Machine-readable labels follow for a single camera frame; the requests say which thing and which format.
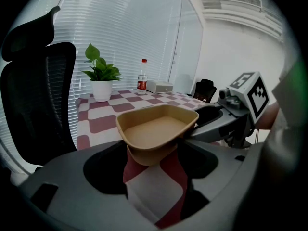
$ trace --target potted plant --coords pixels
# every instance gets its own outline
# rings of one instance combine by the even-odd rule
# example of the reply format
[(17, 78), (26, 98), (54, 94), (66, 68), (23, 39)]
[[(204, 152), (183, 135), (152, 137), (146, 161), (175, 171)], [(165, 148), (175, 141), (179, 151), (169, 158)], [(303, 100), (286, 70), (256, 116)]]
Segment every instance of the potted plant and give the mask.
[(92, 63), (92, 71), (82, 71), (90, 77), (94, 99), (98, 102), (105, 102), (110, 99), (112, 81), (120, 80), (120, 71), (114, 67), (114, 64), (106, 64), (105, 59), (100, 57), (100, 51), (89, 44), (85, 52), (86, 63)]

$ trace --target green plant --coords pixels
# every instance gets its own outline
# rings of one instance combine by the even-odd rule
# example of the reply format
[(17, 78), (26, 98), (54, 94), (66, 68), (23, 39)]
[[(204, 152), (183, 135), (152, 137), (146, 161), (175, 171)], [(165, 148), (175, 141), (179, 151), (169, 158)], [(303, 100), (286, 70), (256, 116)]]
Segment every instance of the green plant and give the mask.
[(93, 69), (94, 72), (91, 71), (82, 71), (87, 76), (90, 77), (90, 80), (94, 81), (109, 81), (109, 80), (121, 80), (122, 78), (119, 78), (120, 71), (118, 68), (113, 67), (114, 64), (106, 64), (105, 59), (100, 57), (101, 53), (100, 51), (89, 44), (89, 46), (86, 49), (85, 52), (86, 58), (88, 58), (85, 63), (92, 63), (93, 67), (90, 66), (90, 68)]

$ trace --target cable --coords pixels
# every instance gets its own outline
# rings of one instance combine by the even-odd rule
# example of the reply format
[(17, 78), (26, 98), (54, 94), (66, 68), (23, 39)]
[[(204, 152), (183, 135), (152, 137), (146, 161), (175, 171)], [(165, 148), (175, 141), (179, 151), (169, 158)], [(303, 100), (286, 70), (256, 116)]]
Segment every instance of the cable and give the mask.
[(259, 142), (259, 130), (256, 132), (255, 143)]

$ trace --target black mesh chair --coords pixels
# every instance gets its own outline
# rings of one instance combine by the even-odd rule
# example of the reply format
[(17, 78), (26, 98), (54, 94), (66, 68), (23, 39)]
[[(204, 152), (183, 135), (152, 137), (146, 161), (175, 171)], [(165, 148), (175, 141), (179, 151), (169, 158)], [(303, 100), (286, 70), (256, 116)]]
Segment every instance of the black mesh chair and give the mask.
[(217, 88), (214, 87), (214, 83), (208, 79), (202, 79), (196, 83), (196, 90), (193, 95), (194, 98), (210, 103)]
[(13, 29), (2, 50), (11, 61), (1, 74), (7, 123), (21, 157), (37, 165), (76, 150), (67, 116), (76, 49), (68, 42), (46, 47), (59, 10)]

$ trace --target pink cloth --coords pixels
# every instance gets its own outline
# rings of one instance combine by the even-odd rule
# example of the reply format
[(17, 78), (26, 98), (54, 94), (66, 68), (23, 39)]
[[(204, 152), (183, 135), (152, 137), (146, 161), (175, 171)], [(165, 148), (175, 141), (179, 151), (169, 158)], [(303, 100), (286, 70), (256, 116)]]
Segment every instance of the pink cloth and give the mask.
[(116, 117), (133, 109), (153, 105), (170, 104), (189, 110), (206, 105), (205, 102), (172, 92), (139, 95), (137, 90), (113, 91), (106, 102), (96, 102), (93, 95), (86, 94), (76, 100), (78, 110), (77, 149), (121, 140), (116, 127)]
[[(126, 111), (152, 105), (170, 104), (194, 110), (206, 105), (186, 95), (172, 92), (145, 95), (137, 90), (114, 91), (107, 102), (96, 102), (92, 95), (76, 101), (78, 109), (77, 147), (87, 149), (94, 145), (121, 140), (116, 117)], [(154, 166), (136, 163), (128, 152), (123, 182), (127, 186), (128, 201), (150, 222), (166, 228), (180, 221), (187, 190), (187, 175), (177, 150)]]

